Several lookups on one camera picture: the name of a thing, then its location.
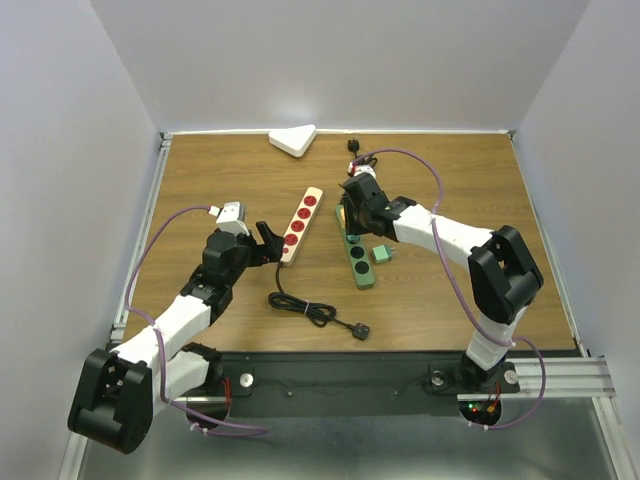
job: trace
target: wooden tabletop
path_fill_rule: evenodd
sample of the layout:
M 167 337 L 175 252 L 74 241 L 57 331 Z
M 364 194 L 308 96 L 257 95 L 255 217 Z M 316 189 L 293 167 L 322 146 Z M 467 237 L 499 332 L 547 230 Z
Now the wooden tabletop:
M 324 200 L 291 268 L 283 268 L 284 289 L 302 299 L 334 305 L 338 318 L 371 327 L 359 341 L 343 327 L 318 328 L 299 314 L 276 311 L 267 295 L 276 290 L 275 265 L 247 269 L 233 289 L 234 300 L 216 323 L 195 337 L 220 350 L 449 350 L 465 349 L 472 334 L 438 256 L 394 244 L 389 263 L 374 265 L 376 284 L 357 290 L 335 216 L 339 184 L 351 154 L 346 135 L 318 135 L 301 159 L 274 148 L 266 135 L 176 136 L 153 214 L 151 232 L 173 212 L 195 204 L 222 206 L 240 201 L 246 223 L 265 220 L 283 234 L 307 187 L 324 190 Z M 573 339 L 543 243 L 506 135 L 359 135 L 361 152 L 381 147 L 409 149 L 440 172 L 445 196 L 439 213 L 469 225 L 516 227 L 545 278 L 544 288 L 517 332 L 540 348 L 573 348 Z M 429 171 L 398 154 L 379 156 L 378 182 L 390 198 L 403 195 L 430 209 L 437 191 Z M 133 305 L 158 316 L 201 262 L 215 219 L 189 212 L 165 231 L 142 267 Z M 363 237 L 367 250 L 389 240 Z M 469 275 L 456 276 L 473 304 Z M 125 339 L 144 321 L 130 315 Z

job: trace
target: black plug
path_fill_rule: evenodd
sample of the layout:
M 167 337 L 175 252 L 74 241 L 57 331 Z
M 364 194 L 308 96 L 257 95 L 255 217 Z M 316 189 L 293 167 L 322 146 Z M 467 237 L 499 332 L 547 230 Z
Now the black plug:
M 353 153 L 354 158 L 358 158 L 358 151 L 360 150 L 360 142 L 355 138 L 347 140 L 347 150 Z
M 369 336 L 369 327 L 364 323 L 356 323 L 355 327 L 351 330 L 351 334 L 358 340 L 366 340 Z

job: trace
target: red power strip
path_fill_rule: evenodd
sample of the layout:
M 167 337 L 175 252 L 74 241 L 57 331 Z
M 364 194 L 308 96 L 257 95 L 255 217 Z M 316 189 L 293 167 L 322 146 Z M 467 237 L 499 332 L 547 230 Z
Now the red power strip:
M 307 188 L 287 231 L 284 233 L 285 245 L 282 251 L 282 260 L 280 261 L 285 267 L 293 265 L 293 260 L 296 258 L 298 250 L 300 250 L 300 243 L 307 234 L 311 220 L 313 220 L 318 211 L 321 201 L 322 190 L 314 187 Z

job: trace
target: white wall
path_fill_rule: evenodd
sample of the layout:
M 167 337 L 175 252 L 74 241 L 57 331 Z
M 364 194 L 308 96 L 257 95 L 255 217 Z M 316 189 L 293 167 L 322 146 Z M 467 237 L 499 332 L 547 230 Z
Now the white wall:
M 92 0 L 158 128 L 510 129 L 587 0 Z
M 593 1 L 515 136 L 578 331 L 640 465 L 640 4 Z
M 88 0 L 3 2 L 0 112 L 0 478 L 52 479 L 157 133 Z

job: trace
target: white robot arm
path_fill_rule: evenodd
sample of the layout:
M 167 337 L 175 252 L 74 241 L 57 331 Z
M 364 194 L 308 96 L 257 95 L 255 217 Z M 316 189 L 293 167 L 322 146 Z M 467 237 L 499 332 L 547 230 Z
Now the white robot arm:
M 207 381 L 219 381 L 220 354 L 185 343 L 222 315 L 233 298 L 233 285 L 247 267 L 280 261 L 284 238 L 258 222 L 264 241 L 258 245 L 244 223 L 245 208 L 239 202 L 222 210 L 211 207 L 209 213 L 217 216 L 218 228 L 207 239 L 202 263 L 171 306 L 155 321 L 149 317 L 150 326 L 131 340 L 110 352 L 97 349 L 85 360 L 67 422 L 71 431 L 129 453 L 142 442 L 168 400 Z
M 373 233 L 438 253 L 432 228 L 436 222 L 442 254 L 469 271 L 481 312 L 462 361 L 463 375 L 475 388 L 494 381 L 518 322 L 543 285 L 518 231 L 464 225 L 405 197 L 390 201 L 370 167 L 350 165 L 349 173 L 353 176 L 342 185 L 347 234 Z

